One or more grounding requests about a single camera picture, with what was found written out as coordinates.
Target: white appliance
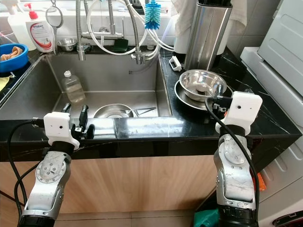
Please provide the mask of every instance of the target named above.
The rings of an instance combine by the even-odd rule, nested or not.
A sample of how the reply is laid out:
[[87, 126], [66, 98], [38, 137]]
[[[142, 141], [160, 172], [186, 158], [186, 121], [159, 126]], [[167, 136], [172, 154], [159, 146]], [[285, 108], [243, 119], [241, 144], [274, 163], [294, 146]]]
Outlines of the white appliance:
[[[303, 133], [303, 0], [283, 0], [258, 47], [244, 48], [241, 59]], [[303, 137], [261, 172], [259, 226], [303, 210]]]

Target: small metal bowl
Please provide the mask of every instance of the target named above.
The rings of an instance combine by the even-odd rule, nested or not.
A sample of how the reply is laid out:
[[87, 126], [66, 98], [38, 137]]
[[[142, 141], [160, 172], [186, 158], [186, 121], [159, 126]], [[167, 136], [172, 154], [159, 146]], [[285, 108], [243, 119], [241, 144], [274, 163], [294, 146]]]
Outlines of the small metal bowl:
[[132, 111], [129, 114], [127, 114], [127, 113], [122, 113], [120, 110], [131, 110], [131, 108], [124, 104], [105, 105], [95, 112], [94, 118], [134, 117]]
[[57, 45], [65, 52], [70, 52], [72, 51], [76, 45], [77, 45], [77, 40], [74, 38], [65, 38], [57, 42]]
[[198, 102], [204, 102], [208, 97], [213, 97], [220, 87], [222, 93], [227, 85], [224, 79], [214, 72], [206, 70], [189, 70], [181, 74], [179, 78], [185, 94]]

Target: sink basin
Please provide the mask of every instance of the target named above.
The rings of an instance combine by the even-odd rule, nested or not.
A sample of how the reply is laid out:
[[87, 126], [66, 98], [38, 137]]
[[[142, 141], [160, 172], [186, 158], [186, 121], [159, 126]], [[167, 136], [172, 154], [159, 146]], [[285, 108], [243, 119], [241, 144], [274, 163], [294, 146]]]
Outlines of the sink basin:
[[89, 118], [102, 106], [124, 104], [132, 109], [156, 107], [140, 117], [171, 116], [165, 79], [159, 60], [137, 65], [127, 56], [87, 54], [43, 55], [27, 71], [27, 76], [0, 108], [0, 120], [42, 118], [61, 111], [69, 102], [62, 90], [63, 73], [71, 70], [79, 77], [86, 99], [71, 105], [71, 118], [78, 118], [84, 104]]

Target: black cable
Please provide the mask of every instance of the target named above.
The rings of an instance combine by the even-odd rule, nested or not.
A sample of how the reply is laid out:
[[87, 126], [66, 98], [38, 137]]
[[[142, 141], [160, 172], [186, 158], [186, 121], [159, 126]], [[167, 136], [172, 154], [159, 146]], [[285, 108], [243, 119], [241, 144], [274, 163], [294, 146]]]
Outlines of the black cable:
[[16, 184], [15, 184], [15, 188], [14, 188], [14, 196], [15, 196], [15, 201], [16, 201], [16, 205], [17, 205], [17, 209], [18, 209], [18, 214], [19, 214], [19, 222], [21, 220], [21, 215], [22, 215], [22, 209], [21, 209], [21, 205], [20, 205], [20, 201], [19, 201], [19, 197], [18, 197], [18, 186], [19, 184], [22, 182], [22, 179], [24, 177], [26, 177], [30, 172], [32, 172], [34, 169], [37, 168], [37, 166], [39, 165], [40, 162], [38, 162], [37, 164], [35, 164], [33, 167], [31, 167], [29, 170], [27, 170], [25, 173], [23, 173], [23, 175], [20, 177], [20, 179], [17, 180]]
[[205, 106], [207, 111], [210, 113], [210, 115], [218, 122], [219, 125], [221, 125], [229, 134], [230, 136], [233, 138], [233, 140], [238, 144], [238, 146], [240, 147], [241, 151], [243, 152], [245, 158], [247, 159], [247, 162], [251, 168], [252, 174], [255, 178], [255, 183], [256, 183], [256, 189], [255, 189], [255, 200], [256, 200], [256, 221], [258, 222], [258, 210], [259, 210], [259, 198], [260, 198], [260, 191], [259, 191], [259, 179], [258, 179], [258, 175], [256, 172], [256, 169], [246, 151], [246, 149], [243, 147], [243, 145], [241, 144], [241, 142], [239, 141], [239, 139], [236, 137], [236, 135], [229, 129], [229, 127], [227, 125], [225, 125], [211, 110], [210, 108], [210, 102], [213, 102], [214, 98], [209, 97], [205, 100]]
[[[33, 120], [30, 120], [30, 121], [26, 121], [26, 122], [22, 122], [18, 125], [16, 125], [13, 130], [10, 132], [10, 135], [9, 135], [9, 138], [8, 138], [8, 157], [9, 157], [9, 162], [10, 162], [10, 165], [17, 177], [17, 180], [20, 179], [20, 174], [15, 166], [15, 163], [13, 161], [13, 158], [12, 158], [12, 155], [11, 155], [11, 150], [10, 150], [10, 143], [11, 143], [11, 139], [13, 137], [13, 134], [15, 133], [15, 131], [21, 127], [22, 125], [26, 125], [26, 124], [32, 124], [33, 123]], [[24, 187], [24, 184], [22, 182], [22, 180], [20, 181], [20, 187], [21, 187], [21, 191], [22, 191], [22, 195], [23, 195], [23, 201], [24, 201], [24, 204], [26, 204], [27, 202], [27, 193], [26, 193], [26, 190], [25, 190], [25, 187]]]

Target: blue bowl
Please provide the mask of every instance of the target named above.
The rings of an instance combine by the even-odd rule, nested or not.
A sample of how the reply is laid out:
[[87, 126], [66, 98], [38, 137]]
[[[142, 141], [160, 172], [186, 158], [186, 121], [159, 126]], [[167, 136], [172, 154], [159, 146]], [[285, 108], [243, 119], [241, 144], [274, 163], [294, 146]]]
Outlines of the blue bowl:
[[20, 47], [23, 50], [22, 54], [6, 61], [0, 61], [0, 73], [18, 70], [28, 63], [28, 57], [27, 57], [28, 47], [23, 44], [0, 45], [0, 56], [3, 54], [11, 53], [14, 46]]

